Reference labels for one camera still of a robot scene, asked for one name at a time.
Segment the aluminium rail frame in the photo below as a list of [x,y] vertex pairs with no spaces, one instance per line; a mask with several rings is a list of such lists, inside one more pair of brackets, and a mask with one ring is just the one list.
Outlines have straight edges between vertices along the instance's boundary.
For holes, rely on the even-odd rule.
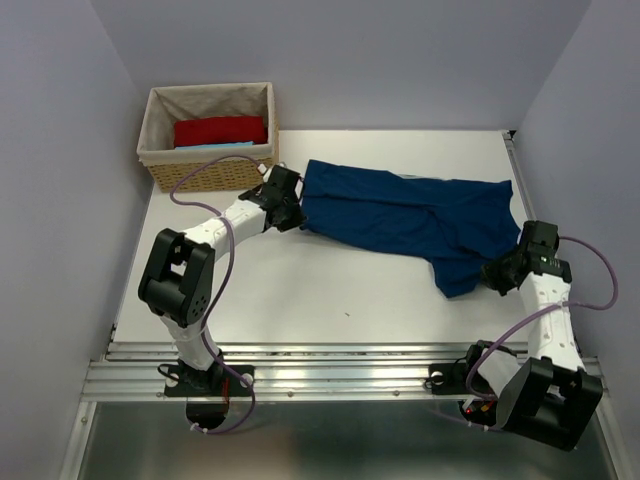
[[[508,180],[517,222],[531,208],[503,131],[284,131],[280,157],[304,171],[309,160],[435,178]],[[157,366],[175,348],[137,291],[156,234],[182,230],[224,209],[231,192],[151,194],[130,280],[106,354],[93,362],[86,401],[161,401]],[[479,288],[449,300],[430,265],[375,254],[300,230],[269,231],[243,242],[210,328],[230,365],[255,368],[262,401],[420,399],[434,363],[459,358],[479,340],[494,340],[524,318],[517,292]]]

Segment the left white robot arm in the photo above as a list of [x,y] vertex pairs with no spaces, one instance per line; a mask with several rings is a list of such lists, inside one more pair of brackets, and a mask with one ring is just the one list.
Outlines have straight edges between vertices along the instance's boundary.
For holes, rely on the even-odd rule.
[[286,232],[300,227],[304,181],[284,166],[266,169],[263,182],[240,194],[226,210],[184,231],[165,228],[152,245],[138,287],[139,299],[158,316],[178,350],[174,368],[162,367],[167,387],[186,387],[206,395],[223,384],[222,352],[211,339],[207,317],[221,295],[213,294],[215,263],[235,248],[270,229]]

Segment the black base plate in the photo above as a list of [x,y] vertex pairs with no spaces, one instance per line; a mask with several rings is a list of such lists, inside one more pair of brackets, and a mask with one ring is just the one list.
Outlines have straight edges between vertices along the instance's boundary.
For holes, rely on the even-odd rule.
[[433,363],[422,381],[423,387],[434,395],[471,394],[466,380],[474,365],[474,362],[467,362],[462,358]]
[[164,378],[168,398],[249,398],[246,385],[214,363],[207,371],[187,366],[182,361],[161,363],[157,372]]

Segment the dark blue t shirt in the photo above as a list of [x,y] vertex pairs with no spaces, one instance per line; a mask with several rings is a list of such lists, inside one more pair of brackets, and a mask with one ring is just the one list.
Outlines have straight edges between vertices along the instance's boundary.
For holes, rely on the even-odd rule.
[[402,177],[309,161],[305,229],[376,253],[429,262],[447,298],[472,292],[486,263],[512,250],[520,228],[510,181]]

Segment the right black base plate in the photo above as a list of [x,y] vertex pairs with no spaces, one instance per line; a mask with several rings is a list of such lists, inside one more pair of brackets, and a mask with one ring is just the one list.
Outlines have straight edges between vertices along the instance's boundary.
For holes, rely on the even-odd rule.
[[474,365],[474,362],[467,362],[462,358],[433,363],[422,381],[423,387],[434,395],[471,394],[466,380]]

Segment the rolled light blue t shirt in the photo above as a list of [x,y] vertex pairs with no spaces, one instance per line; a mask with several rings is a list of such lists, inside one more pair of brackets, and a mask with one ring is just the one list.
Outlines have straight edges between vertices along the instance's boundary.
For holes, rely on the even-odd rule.
[[191,146],[177,146],[174,150],[210,150],[210,149],[238,149],[254,146],[253,141],[249,142],[233,142],[233,143],[213,143],[213,144],[200,144]]

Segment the rolled red t shirt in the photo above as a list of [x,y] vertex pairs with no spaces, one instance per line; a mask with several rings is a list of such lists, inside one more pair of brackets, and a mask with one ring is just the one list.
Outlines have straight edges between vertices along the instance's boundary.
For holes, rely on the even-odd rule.
[[268,128],[260,116],[222,116],[183,120],[174,125],[174,146],[253,141],[266,144]]

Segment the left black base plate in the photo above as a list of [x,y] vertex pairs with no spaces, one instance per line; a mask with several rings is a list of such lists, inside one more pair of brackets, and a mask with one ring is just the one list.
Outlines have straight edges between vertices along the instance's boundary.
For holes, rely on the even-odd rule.
[[187,366],[182,361],[161,363],[157,372],[164,378],[168,398],[249,398],[246,385],[214,363],[207,371]]

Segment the wicker basket with liner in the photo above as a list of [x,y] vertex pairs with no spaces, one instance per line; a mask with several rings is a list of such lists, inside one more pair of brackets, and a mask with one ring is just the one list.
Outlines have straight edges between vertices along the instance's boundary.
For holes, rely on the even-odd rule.
[[158,188],[170,191],[205,163],[218,162],[187,180],[186,192],[255,186],[256,162],[279,161],[279,124],[270,82],[154,87],[137,155]]

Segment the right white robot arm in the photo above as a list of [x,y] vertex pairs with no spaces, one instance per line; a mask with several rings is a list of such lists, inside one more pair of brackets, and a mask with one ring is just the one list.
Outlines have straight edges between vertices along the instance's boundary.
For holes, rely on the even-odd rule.
[[516,247],[483,266],[483,283],[500,295],[520,293],[527,316],[494,342],[478,341],[460,366],[471,399],[470,423],[573,450],[603,395],[587,373],[571,323],[572,274],[557,258],[557,226],[524,224]]

